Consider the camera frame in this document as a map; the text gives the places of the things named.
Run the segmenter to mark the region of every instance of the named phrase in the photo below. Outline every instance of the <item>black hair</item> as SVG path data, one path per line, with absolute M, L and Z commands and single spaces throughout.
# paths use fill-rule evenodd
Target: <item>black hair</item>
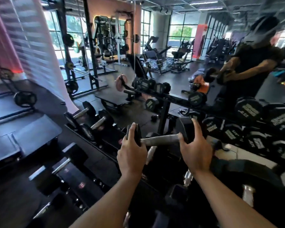
M 276 27 L 279 24 L 279 19 L 277 19 L 277 17 L 274 16 L 264 16 L 259 18 L 258 20 L 256 20 L 255 23 L 253 23 L 253 25 L 251 26 L 250 30 L 253 31 L 255 30 L 255 28 L 258 26 L 258 24 L 263 21 L 266 18 L 266 20 L 262 23 L 262 25 L 259 27 L 258 31 L 269 31 L 272 28 Z

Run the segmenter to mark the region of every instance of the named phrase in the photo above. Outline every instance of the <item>man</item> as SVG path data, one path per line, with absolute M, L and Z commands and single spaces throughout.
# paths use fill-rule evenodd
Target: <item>man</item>
M 194 141 L 184 142 L 179 134 L 183 159 L 206 195 L 220 226 L 224 228 L 275 227 L 246 202 L 227 188 L 210 171 L 212 147 L 202 135 L 201 127 L 194 122 Z M 134 141 L 135 123 L 129 138 L 122 140 L 117 160 L 121 178 L 97 203 L 81 215 L 69 228 L 121 228 L 147 159 L 145 145 Z
M 233 70 L 226 74 L 226 99 L 235 102 L 243 96 L 255 97 L 268 74 L 283 60 L 284 51 L 270 44 L 276 33 L 279 20 L 276 17 L 262 17 L 250 28 L 234 56 L 221 71 Z

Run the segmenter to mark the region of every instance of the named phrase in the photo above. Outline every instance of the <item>red sticker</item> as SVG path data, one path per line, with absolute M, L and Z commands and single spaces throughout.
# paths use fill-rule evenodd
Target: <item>red sticker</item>
M 80 189 L 82 189 L 82 188 L 84 188 L 84 186 L 85 186 L 85 183 L 84 183 L 84 182 L 82 182 L 82 183 L 80 183 L 80 184 L 79 184 L 79 186 L 78 186 L 78 187 L 79 187 Z

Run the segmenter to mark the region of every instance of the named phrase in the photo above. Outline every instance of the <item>ceiling light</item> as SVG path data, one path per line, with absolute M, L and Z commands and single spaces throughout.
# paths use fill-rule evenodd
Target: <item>ceiling light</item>
M 197 2 L 197 3 L 190 3 L 190 5 L 203 5 L 203 4 L 212 4 L 212 3 L 218 3 L 218 1 Z
M 198 11 L 203 11 L 203 10 L 217 10 L 217 9 L 223 9 L 223 7 L 220 7 L 220 8 L 206 8 L 206 9 L 198 9 Z

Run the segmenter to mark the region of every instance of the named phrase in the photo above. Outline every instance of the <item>black t-shirt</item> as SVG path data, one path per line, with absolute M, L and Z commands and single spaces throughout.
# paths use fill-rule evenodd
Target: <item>black t-shirt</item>
M 240 59 L 240 64 L 235 71 L 241 73 L 258 66 L 267 59 L 274 60 L 279 64 L 284 58 L 284 52 L 282 49 L 271 45 L 258 49 L 253 49 L 249 45 L 242 45 L 233 57 Z M 244 96 L 255 97 L 269 73 L 263 72 L 244 80 L 227 82 L 224 97 L 230 98 L 230 100 Z

